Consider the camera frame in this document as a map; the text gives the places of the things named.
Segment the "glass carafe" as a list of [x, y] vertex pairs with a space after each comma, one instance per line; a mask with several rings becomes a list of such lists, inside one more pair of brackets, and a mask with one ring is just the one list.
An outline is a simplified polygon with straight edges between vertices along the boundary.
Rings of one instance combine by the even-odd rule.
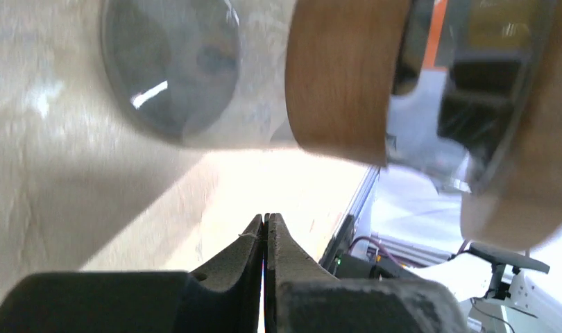
[[106, 1], [101, 50], [121, 109], [195, 149], [293, 147], [284, 97], [292, 1]]

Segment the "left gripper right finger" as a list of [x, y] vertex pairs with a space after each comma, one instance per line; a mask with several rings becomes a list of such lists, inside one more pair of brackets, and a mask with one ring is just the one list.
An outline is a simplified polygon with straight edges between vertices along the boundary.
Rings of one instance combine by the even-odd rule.
[[467, 332], [448, 289], [419, 277], [339, 280], [264, 217], [265, 332]]

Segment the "clear glass dripper cone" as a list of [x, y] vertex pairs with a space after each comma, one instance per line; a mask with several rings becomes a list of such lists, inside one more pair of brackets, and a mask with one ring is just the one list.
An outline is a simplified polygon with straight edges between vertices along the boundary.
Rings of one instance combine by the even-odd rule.
[[389, 164], [438, 191], [484, 191], [509, 149], [556, 1], [412, 1], [386, 134]]

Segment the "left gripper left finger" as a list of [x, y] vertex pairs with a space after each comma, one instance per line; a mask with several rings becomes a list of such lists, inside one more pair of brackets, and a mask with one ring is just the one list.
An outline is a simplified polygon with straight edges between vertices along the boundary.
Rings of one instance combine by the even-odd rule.
[[191, 272], [48, 272], [17, 283], [0, 332], [256, 332], [263, 218]]

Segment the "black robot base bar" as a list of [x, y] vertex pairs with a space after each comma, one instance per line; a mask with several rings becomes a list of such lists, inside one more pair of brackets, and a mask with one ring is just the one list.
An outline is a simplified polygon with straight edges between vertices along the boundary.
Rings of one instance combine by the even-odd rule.
[[[401, 263], [389, 256], [387, 249], [376, 239], [368, 236], [356, 237], [355, 217], [347, 215], [338, 231], [330, 240], [319, 260], [319, 264], [339, 279], [415, 279], [419, 277], [408, 271]], [[372, 244], [371, 257], [356, 257], [354, 247], [360, 241]]]

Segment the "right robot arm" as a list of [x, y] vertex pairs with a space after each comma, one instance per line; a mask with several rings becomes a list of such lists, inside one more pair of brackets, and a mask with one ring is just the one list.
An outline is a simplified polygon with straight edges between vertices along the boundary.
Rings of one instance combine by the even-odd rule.
[[551, 332], [562, 332], [562, 280], [536, 259], [474, 242], [446, 262], [409, 271], [446, 286], [464, 316], [485, 301], [529, 314]]

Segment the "aluminium frame rail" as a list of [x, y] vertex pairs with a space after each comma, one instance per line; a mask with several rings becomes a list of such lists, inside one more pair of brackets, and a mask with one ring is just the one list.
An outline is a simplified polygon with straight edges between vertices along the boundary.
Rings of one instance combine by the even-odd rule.
[[[460, 197], [439, 194], [430, 180], [403, 168], [371, 170], [349, 213], [355, 217], [356, 237], [376, 239], [397, 260], [412, 266], [440, 264], [463, 241], [458, 230]], [[354, 252], [369, 258], [372, 244], [360, 241]]]

